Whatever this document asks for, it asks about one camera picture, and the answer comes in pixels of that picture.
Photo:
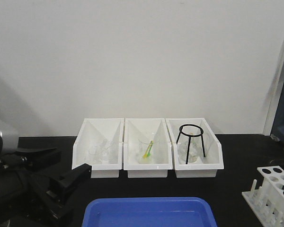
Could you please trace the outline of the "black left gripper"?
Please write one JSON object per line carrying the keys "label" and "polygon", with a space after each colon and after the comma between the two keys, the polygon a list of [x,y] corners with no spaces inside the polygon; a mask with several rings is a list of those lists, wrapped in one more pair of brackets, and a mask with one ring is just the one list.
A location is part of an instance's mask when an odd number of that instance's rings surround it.
{"label": "black left gripper", "polygon": [[92,172],[92,166],[84,163],[50,178],[46,192],[36,179],[37,171],[59,163],[61,156],[57,148],[18,148],[15,155],[0,158],[0,226],[9,225],[16,215],[43,225],[59,225],[61,208]]}

